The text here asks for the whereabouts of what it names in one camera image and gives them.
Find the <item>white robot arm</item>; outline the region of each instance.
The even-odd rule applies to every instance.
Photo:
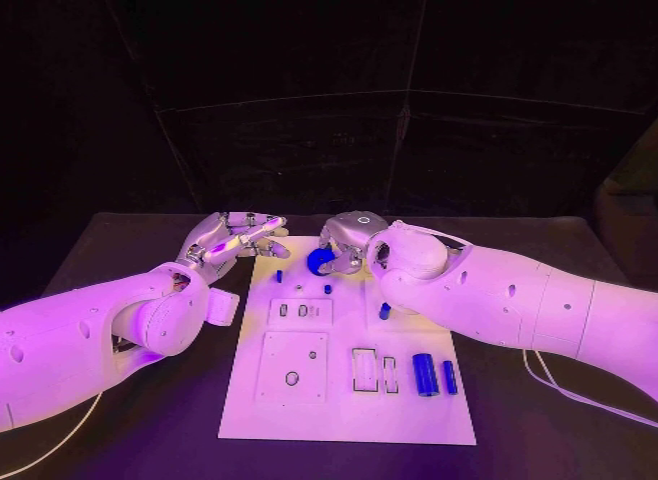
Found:
[[[658,293],[583,278],[401,221],[386,228],[369,212],[327,221],[320,247],[332,240],[342,254],[320,273],[353,273],[365,261],[394,309],[486,343],[597,366],[658,401]]]
[[[180,353],[205,320],[229,325],[238,298],[209,284],[235,256],[290,255],[265,238],[287,234],[284,223],[264,214],[215,213],[176,262],[0,312],[0,432],[58,414]],[[113,336],[133,348],[118,348]]]

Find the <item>black backdrop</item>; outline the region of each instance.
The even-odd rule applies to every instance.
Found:
[[[0,307],[97,211],[585,216],[656,114],[658,0],[0,2]]]

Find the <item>white cable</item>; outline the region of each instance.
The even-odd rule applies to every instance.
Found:
[[[0,475],[0,480],[3,478],[9,478],[12,475],[16,475],[17,473],[22,473],[25,470],[27,470],[33,465],[36,465],[38,463],[40,463],[51,455],[52,453],[55,452],[55,450],[58,450],[58,448],[65,444],[65,442],[72,438],[72,435],[76,433],[76,430],[79,429],[79,427],[84,425],[84,422],[87,421],[87,418],[88,416],[91,415],[91,412],[94,411],[94,408],[95,408],[95,404],[98,403],[98,400],[101,398],[101,395],[102,395],[102,392],[95,396],[95,400],[94,400],[94,403],[91,404],[91,407],[88,408],[88,411],[84,415],[84,418],[79,420],[79,423],[76,424],[76,426],[74,427],[72,431],[66,434],[66,437],[62,439],[62,441],[52,447],[52,449],[48,451],[48,453],[40,457],[38,458],[33,462],[30,462],[25,467],[16,469],[13,472],[9,472],[9,473],[4,473],[3,475]]]
[[[538,361],[541,362],[542,370],[545,371],[545,375],[548,376],[549,382],[542,380],[542,378],[538,377],[538,375],[534,373],[531,370],[531,367],[528,366],[528,358],[526,358],[526,350],[522,350],[523,354],[523,365],[526,366],[528,373],[531,376],[548,387],[554,388],[567,398],[571,400],[585,403],[587,405],[591,405],[594,407],[601,408],[603,410],[607,410],[610,413],[614,413],[616,415],[620,415],[620,417],[629,418],[634,422],[643,423],[646,425],[650,425],[652,427],[658,428],[658,422],[653,422],[653,420],[649,420],[647,418],[640,417],[639,415],[634,415],[630,412],[626,412],[624,410],[620,410],[619,408],[610,407],[607,405],[603,405],[601,403],[593,401],[590,398],[583,397],[581,395],[575,394],[574,392],[570,392],[565,390],[562,387],[555,382],[555,379],[552,378],[552,375],[549,373],[548,367],[545,365],[545,362],[542,361],[541,354],[536,350],[534,350],[535,356],[538,357]]]

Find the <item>dark table surface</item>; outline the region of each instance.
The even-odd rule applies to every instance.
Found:
[[[46,294],[170,261],[200,215],[97,214]],[[290,216],[317,235],[327,215]],[[565,271],[624,283],[584,222],[572,217],[408,218]],[[254,261],[216,287],[241,296],[229,328],[205,325],[189,349],[137,372],[101,398],[75,436],[15,478],[658,479],[658,430],[572,402],[523,369],[521,352],[453,334],[477,446],[218,439]],[[658,421],[658,404],[606,372],[546,355],[558,383]],[[35,460],[72,429],[88,402],[0,435],[0,473]]]

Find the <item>white board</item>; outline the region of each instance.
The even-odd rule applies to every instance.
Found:
[[[476,445],[448,330],[395,310],[379,319],[382,299],[365,271],[311,275],[306,258],[317,241],[287,237],[291,258],[255,260],[219,438]],[[376,393],[353,391],[353,348],[375,349]],[[417,353],[433,355],[434,397],[418,396]],[[395,359],[398,393],[385,391],[384,357]],[[454,363],[457,395],[446,392],[444,360]]]

